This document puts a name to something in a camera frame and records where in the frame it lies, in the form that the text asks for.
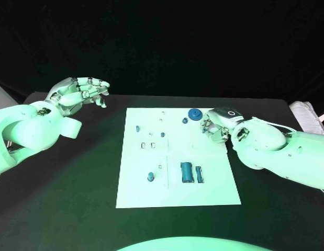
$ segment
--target small blue part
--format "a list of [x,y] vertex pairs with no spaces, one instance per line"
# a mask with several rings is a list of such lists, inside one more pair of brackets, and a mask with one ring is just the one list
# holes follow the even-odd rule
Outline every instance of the small blue part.
[[183,183],[193,183],[194,182],[194,175],[193,175],[192,162],[181,163],[181,170],[183,170]]
[[148,180],[150,180],[150,181],[154,181],[154,180],[155,180],[155,174],[154,174],[153,172],[148,174]]
[[202,167],[196,167],[196,173],[197,173],[197,181],[199,183],[203,183],[203,178],[202,178]]
[[202,116],[203,116],[203,113],[202,113],[202,111],[199,109],[192,109],[189,111],[189,117],[190,117],[192,120],[194,120],[194,121],[200,120]]

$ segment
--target black table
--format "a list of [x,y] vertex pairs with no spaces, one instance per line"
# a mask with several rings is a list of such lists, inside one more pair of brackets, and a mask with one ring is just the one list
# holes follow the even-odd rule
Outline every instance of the black table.
[[[43,100],[34,93],[27,103]],[[116,209],[128,107],[236,108],[245,117],[301,130],[286,101],[192,97],[106,97],[88,105],[76,140],[0,176],[0,250],[116,250],[173,236],[233,239],[274,250],[324,250],[324,194],[268,170],[248,168],[228,142],[242,205]]]

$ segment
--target white paper sheet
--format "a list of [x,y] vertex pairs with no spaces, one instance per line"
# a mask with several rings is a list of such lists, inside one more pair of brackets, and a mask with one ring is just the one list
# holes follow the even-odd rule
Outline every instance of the white paper sheet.
[[[202,133],[189,110],[128,108],[116,208],[242,204],[226,145],[213,143]],[[194,183],[183,183],[183,162],[193,163]],[[196,166],[202,166],[205,183],[197,182]]]

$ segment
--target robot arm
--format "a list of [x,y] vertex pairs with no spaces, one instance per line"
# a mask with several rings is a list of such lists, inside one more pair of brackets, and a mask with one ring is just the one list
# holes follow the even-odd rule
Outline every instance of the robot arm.
[[[277,127],[287,128],[284,133]],[[324,135],[297,132],[255,117],[246,120],[231,108],[210,110],[202,130],[218,143],[232,138],[233,149],[245,165],[267,168],[283,178],[324,189]]]
[[[67,78],[51,89],[46,101],[0,109],[0,173],[47,150],[60,135],[76,138],[82,122],[69,118],[83,104],[106,107],[109,83],[95,78]],[[5,141],[22,148],[8,151]]]

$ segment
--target black backdrop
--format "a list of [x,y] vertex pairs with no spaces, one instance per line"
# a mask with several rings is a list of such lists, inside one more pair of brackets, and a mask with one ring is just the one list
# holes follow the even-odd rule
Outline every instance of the black backdrop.
[[324,1],[0,2],[0,84],[64,78],[114,94],[280,98],[324,111]]

